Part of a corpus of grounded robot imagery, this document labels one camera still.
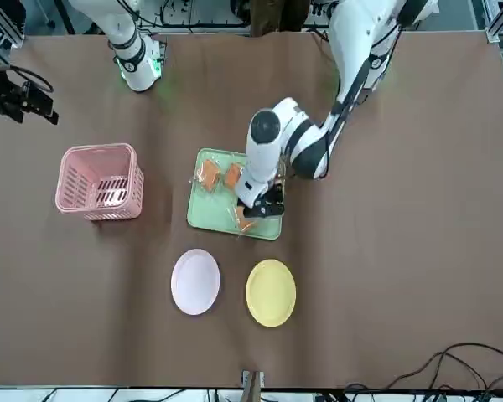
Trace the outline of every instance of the orange food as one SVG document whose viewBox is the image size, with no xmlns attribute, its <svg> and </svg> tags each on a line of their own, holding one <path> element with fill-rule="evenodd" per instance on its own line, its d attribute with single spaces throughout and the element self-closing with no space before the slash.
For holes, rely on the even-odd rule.
<svg viewBox="0 0 503 402">
<path fill-rule="evenodd" d="M 236 207 L 235 213 L 238 227 L 242 232 L 246 232 L 255 224 L 255 221 L 244 218 L 244 207 Z"/>
<path fill-rule="evenodd" d="M 216 181 L 220 175 L 220 168 L 210 159 L 205 159 L 195 173 L 196 179 L 209 193 L 215 189 Z"/>
<path fill-rule="evenodd" d="M 234 190 L 236 182 L 238 182 L 238 179 L 241 177 L 241 172 L 242 166 L 238 163 L 232 163 L 229 169 L 227 169 L 226 178 L 224 180 L 226 187 Z"/>
</svg>

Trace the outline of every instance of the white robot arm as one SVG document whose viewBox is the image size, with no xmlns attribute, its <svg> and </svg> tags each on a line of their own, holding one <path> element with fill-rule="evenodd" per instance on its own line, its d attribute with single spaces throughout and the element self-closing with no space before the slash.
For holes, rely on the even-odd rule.
<svg viewBox="0 0 503 402">
<path fill-rule="evenodd" d="M 140 36 L 129 7 L 136 12 L 138 0 L 70 0 L 71 5 L 96 23 L 116 52 L 122 76 L 128 86 L 141 92 L 161 75 L 160 44 L 149 36 Z"/>
<path fill-rule="evenodd" d="M 340 72 L 340 88 L 321 127 L 292 98 L 251 119 L 246 166 L 235 186 L 246 217 L 283 213 L 274 186 L 280 157 L 302 178 L 323 178 L 348 115 L 363 92 L 370 93 L 386 72 L 401 28 L 437 9 L 438 0 L 341 0 L 329 23 L 329 44 Z"/>
</svg>

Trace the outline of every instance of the green light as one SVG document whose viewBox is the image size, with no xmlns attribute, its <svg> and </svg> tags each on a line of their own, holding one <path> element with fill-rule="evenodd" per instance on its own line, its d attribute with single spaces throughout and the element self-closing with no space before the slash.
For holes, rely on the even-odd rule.
<svg viewBox="0 0 503 402">
<path fill-rule="evenodd" d="M 153 70 L 153 74 L 155 77 L 160 77 L 162 75 L 162 66 L 159 61 L 154 60 L 154 59 L 149 59 L 150 65 L 151 65 L 151 70 Z"/>
<path fill-rule="evenodd" d="M 117 66 L 119 67 L 119 71 L 121 71 L 121 78 L 125 80 L 125 75 L 123 74 L 123 68 L 121 67 L 121 63 L 119 62 L 119 59 L 117 60 Z"/>
</svg>

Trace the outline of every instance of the pink plate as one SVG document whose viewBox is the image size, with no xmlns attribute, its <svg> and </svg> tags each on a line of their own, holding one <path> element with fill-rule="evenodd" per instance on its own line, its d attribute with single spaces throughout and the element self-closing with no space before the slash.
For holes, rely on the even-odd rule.
<svg viewBox="0 0 503 402">
<path fill-rule="evenodd" d="M 187 251 L 175 263 L 171 293 L 177 307 L 191 316 L 209 310 L 220 289 L 220 270 L 205 250 Z"/>
</svg>

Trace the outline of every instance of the paper plate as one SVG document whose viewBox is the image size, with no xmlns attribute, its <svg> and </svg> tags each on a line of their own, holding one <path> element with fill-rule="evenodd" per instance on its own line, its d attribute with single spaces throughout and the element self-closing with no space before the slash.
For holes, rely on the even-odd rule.
<svg viewBox="0 0 503 402">
<path fill-rule="evenodd" d="M 282 325 L 291 317 L 296 303 L 296 285 L 291 271 L 278 260 L 261 261 L 248 276 L 246 303 L 261 325 Z"/>
<path fill-rule="evenodd" d="M 220 270 L 205 250 L 187 251 L 177 260 L 171 275 L 171 293 L 177 307 L 191 316 L 209 310 L 220 289 Z"/>
</svg>

